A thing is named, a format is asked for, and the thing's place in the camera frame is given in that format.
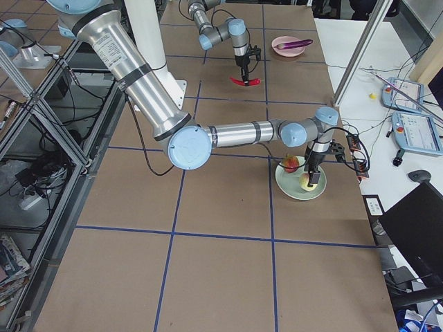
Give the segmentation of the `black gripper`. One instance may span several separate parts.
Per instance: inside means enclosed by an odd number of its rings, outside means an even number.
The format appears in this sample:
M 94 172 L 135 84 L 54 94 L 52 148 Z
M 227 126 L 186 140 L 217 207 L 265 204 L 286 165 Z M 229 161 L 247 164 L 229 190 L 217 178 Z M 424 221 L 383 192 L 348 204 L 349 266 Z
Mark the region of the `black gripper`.
M 305 168 L 304 170 L 310 176 L 311 184 L 318 184 L 320 179 L 319 165 L 324 161 L 325 152 L 317 152 L 312 150 L 305 151 Z
M 250 64 L 250 55 L 245 53 L 244 55 L 236 55 L 235 61 L 238 67 L 241 68 L 242 84 L 244 86 L 249 86 L 249 70 L 248 66 Z

